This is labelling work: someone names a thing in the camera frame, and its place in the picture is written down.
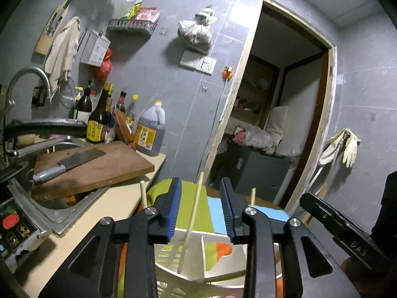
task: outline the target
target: hanging towel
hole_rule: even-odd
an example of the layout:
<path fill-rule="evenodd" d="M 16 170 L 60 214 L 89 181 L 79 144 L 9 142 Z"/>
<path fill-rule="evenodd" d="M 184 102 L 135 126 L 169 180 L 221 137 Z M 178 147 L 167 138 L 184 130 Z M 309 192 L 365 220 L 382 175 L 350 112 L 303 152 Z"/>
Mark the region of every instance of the hanging towel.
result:
<path fill-rule="evenodd" d="M 68 80 L 77 53 L 80 35 L 80 18 L 73 17 L 55 37 L 44 70 L 50 77 L 52 97 L 62 80 Z"/>

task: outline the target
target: black cabinet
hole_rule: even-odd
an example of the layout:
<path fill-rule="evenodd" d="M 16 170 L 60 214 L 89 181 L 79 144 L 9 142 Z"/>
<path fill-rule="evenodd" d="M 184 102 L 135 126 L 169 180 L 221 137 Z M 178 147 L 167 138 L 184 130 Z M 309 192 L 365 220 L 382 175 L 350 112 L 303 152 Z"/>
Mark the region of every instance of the black cabinet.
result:
<path fill-rule="evenodd" d="M 229 177 L 236 193 L 248 196 L 257 189 L 257 197 L 273 202 L 290 166 L 290 159 L 230 142 L 226 160 L 220 168 L 215 187 L 222 177 Z"/>

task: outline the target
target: storage basket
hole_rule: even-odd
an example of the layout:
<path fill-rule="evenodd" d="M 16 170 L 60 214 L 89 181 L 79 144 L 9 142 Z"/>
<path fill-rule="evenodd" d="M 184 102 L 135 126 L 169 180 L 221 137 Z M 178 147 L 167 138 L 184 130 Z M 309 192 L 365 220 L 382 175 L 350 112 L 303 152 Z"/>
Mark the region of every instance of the storage basket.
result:
<path fill-rule="evenodd" d="M 108 30 L 123 30 L 152 35 L 157 23 L 135 19 L 112 19 L 109 21 Z"/>
<path fill-rule="evenodd" d="M 100 67 L 109 45 L 110 40 L 105 35 L 99 35 L 93 30 L 85 44 L 80 63 Z"/>
<path fill-rule="evenodd" d="M 242 298 L 244 276 L 217 283 L 205 283 L 205 279 L 244 270 L 246 246 L 234 246 L 226 235 L 192 231 L 182 272 L 178 274 L 185 236 L 186 230 L 176 228 L 168 245 L 154 245 L 159 298 Z M 210 271 L 205 271 L 204 244 L 212 242 L 230 245 L 232 253 L 222 256 Z"/>

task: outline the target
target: plastic jug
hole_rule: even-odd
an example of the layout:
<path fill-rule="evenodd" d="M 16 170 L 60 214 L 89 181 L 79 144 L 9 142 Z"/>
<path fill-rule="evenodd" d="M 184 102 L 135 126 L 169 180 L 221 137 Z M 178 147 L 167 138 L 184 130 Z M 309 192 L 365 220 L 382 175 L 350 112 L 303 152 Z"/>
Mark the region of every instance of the plastic jug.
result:
<path fill-rule="evenodd" d="M 154 106 L 147 110 L 138 120 L 135 131 L 136 149 L 149 156 L 160 153 L 165 133 L 165 111 L 161 101 L 156 100 Z"/>

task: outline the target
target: gray wall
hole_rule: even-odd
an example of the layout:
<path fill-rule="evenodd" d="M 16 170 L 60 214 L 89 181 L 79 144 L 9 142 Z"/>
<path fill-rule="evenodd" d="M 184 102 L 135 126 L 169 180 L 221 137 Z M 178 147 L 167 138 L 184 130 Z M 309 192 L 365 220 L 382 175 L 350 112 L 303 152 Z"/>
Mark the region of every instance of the gray wall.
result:
<path fill-rule="evenodd" d="M 342 88 L 333 133 L 349 127 L 362 142 L 351 170 L 338 165 L 326 201 L 370 232 L 386 177 L 397 170 L 397 31 L 387 15 L 381 14 L 345 27 L 341 46 L 343 70 L 338 73 L 338 86 Z M 326 241 L 330 236 L 324 228 L 316 221 L 310 228 L 342 262 L 346 254 Z"/>
<path fill-rule="evenodd" d="M 293 157 L 274 203 L 279 203 L 295 172 L 299 157 L 312 124 L 316 107 L 318 84 L 321 75 L 321 59 L 292 69 L 285 77 L 281 106 L 288 106 L 284 137 L 277 153 Z"/>
<path fill-rule="evenodd" d="M 8 85 L 14 73 L 23 66 L 35 64 L 43 67 L 44 60 L 33 54 L 33 50 L 44 24 L 62 1 L 22 1 L 0 35 L 1 84 Z M 311 23 L 334 44 L 338 43 L 338 30 L 309 2 L 275 1 Z M 211 27 L 211 57 L 217 59 L 217 65 L 214 74 L 207 76 L 179 67 L 186 47 L 177 37 L 177 24 L 180 20 L 191 19 L 210 3 L 219 20 Z M 244 19 L 256 3 L 257 0 L 144 0 L 144 6 L 157 6 L 163 12 L 150 40 L 128 34 L 110 36 L 114 55 L 113 69 L 108 79 L 115 85 L 115 98 L 122 89 L 128 96 L 138 94 L 138 113 L 152 106 L 157 98 L 163 101 L 167 132 L 162 152 L 167 153 L 167 159 L 158 180 L 172 176 L 195 179 L 205 149 L 212 142 L 210 135 L 218 102 L 222 109 L 230 89 L 230 83 L 224 88 L 222 69 L 225 65 L 236 68 L 247 37 L 245 22 L 236 19 Z M 112 0 L 73 0 L 68 19 L 77 14 L 81 17 L 82 29 L 100 30 L 106 28 L 113 11 Z M 76 56 L 77 61 L 81 52 L 82 49 Z M 90 68 L 79 65 L 77 61 L 72 77 L 84 86 L 91 75 Z M 30 75 L 18 83 L 13 93 L 18 105 L 11 118 L 65 116 L 67 111 L 59 107 L 56 99 L 53 106 L 40 111 L 31 110 L 32 89 L 37 82 Z M 202 92 L 202 86 L 207 86 L 208 91 Z"/>

